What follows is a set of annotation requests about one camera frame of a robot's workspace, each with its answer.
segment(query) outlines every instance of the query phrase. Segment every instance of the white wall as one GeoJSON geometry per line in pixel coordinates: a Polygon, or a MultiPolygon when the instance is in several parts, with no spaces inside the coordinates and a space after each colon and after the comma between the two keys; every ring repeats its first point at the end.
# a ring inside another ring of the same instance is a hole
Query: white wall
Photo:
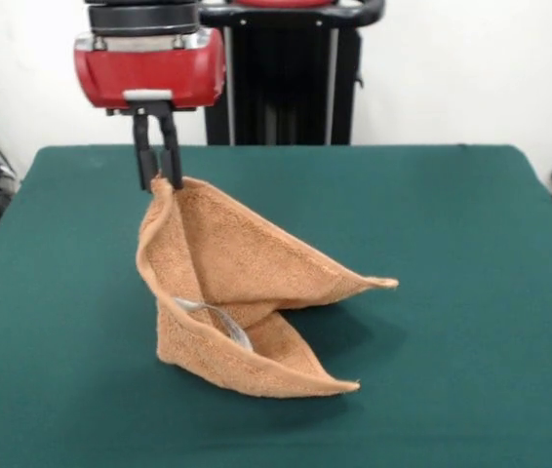
{"type": "MultiPolygon", "coordinates": [[[[21,172],[45,145],[131,142],[130,120],[78,87],[72,43],[87,27],[81,0],[0,0],[0,144],[21,172]]],[[[364,38],[354,143],[512,143],[547,178],[551,0],[388,0],[364,38]]],[[[202,113],[178,125],[181,142],[205,142],[202,113]]]]}

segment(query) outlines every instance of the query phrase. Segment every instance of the terry cloth towel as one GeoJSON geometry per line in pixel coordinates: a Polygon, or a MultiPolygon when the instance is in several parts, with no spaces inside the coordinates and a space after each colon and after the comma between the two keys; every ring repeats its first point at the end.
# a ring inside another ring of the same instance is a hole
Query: terry cloth towel
{"type": "Polygon", "coordinates": [[[328,375],[278,312],[397,281],[364,278],[207,182],[158,176],[139,229],[138,272],[158,308],[157,356],[258,397],[329,396],[360,385],[328,375]]]}

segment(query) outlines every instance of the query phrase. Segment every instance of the silver metal piece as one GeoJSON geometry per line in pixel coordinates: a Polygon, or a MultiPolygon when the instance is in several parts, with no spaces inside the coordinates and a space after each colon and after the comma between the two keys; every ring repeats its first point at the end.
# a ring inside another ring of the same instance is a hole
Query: silver metal piece
{"type": "Polygon", "coordinates": [[[174,49],[202,49],[207,47],[213,30],[202,27],[192,34],[174,34],[167,36],[147,37],[105,37],[91,33],[81,34],[75,41],[75,49],[91,52],[106,50],[108,52],[164,52],[174,49]]]}
{"type": "Polygon", "coordinates": [[[265,103],[265,144],[276,145],[276,127],[278,126],[278,115],[276,109],[269,102],[265,103]]]}
{"type": "Polygon", "coordinates": [[[183,41],[182,36],[174,36],[172,38],[172,48],[173,49],[184,49],[185,41],[183,41]]]}
{"type": "Polygon", "coordinates": [[[125,100],[172,100],[172,90],[126,90],[125,100]]]}
{"type": "Polygon", "coordinates": [[[104,41],[102,37],[97,37],[94,40],[94,49],[96,51],[106,51],[107,50],[107,43],[104,41]]]}
{"type": "Polygon", "coordinates": [[[336,56],[338,54],[338,29],[331,29],[331,45],[328,60],[328,95],[326,98],[326,136],[324,143],[333,142],[333,120],[335,117],[336,56]]]}
{"type": "Polygon", "coordinates": [[[228,315],[225,310],[220,309],[219,307],[214,307],[213,305],[205,304],[203,302],[194,302],[191,300],[182,299],[180,297],[174,297],[174,301],[178,307],[183,309],[188,314],[198,312],[203,309],[209,309],[215,312],[226,327],[230,339],[235,341],[240,346],[248,349],[249,351],[253,351],[253,344],[251,343],[250,338],[248,337],[244,329],[242,329],[237,324],[237,322],[235,322],[232,317],[228,315]]]}
{"type": "Polygon", "coordinates": [[[228,108],[228,142],[235,146],[235,76],[233,73],[233,31],[224,28],[224,44],[226,46],[226,100],[228,108]]]}

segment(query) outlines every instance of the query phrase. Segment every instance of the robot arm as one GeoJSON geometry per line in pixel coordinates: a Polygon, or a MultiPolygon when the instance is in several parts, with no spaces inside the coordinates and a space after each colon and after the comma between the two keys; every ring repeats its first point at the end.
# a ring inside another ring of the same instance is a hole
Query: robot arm
{"type": "Polygon", "coordinates": [[[86,0],[91,32],[77,38],[75,66],[94,107],[134,119],[141,188],[159,171],[182,188],[174,112],[213,105],[224,82],[217,29],[201,27],[192,0],[86,0]],[[159,120],[161,166],[148,141],[148,117],[159,120]]]}
{"type": "MultiPolygon", "coordinates": [[[[244,122],[235,116],[238,99],[234,96],[247,90],[243,89],[243,80],[238,80],[242,85],[235,89],[233,69],[240,60],[233,57],[235,48],[230,34],[227,40],[229,54],[224,56],[221,29],[232,33],[236,28],[259,32],[276,28],[280,34],[295,28],[317,31],[320,37],[330,31],[330,56],[326,60],[329,65],[327,98],[324,99],[326,130],[321,135],[324,141],[330,142],[338,31],[372,24],[384,12],[384,0],[360,0],[356,6],[349,7],[338,5],[338,0],[224,0],[218,4],[202,4],[200,0],[85,0],[85,3],[88,4],[91,31],[79,37],[75,44],[77,75],[93,106],[106,109],[109,115],[133,117],[138,171],[144,190],[149,190],[150,180],[159,173],[176,189],[182,188],[174,112],[217,102],[222,94],[226,59],[229,73],[227,126],[232,144],[235,128],[250,125],[249,119],[244,122]],[[165,149],[160,164],[148,141],[149,116],[159,120],[164,137],[165,149]]],[[[242,33],[239,37],[254,40],[255,36],[242,33]]],[[[253,46],[261,49],[260,44],[253,46]]],[[[264,60],[283,67],[282,61],[272,60],[270,56],[264,60]]],[[[261,67],[261,63],[245,63],[244,66],[261,67]]],[[[270,75],[263,79],[277,81],[270,75]]]]}

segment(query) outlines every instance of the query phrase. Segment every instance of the green tablecloth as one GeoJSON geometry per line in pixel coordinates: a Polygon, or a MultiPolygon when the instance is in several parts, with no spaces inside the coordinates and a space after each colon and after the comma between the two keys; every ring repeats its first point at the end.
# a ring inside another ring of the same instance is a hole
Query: green tablecloth
{"type": "Polygon", "coordinates": [[[159,363],[132,149],[46,149],[0,225],[0,467],[552,467],[552,201],[521,153],[183,158],[348,267],[401,280],[287,315],[361,391],[253,399],[159,363]]]}

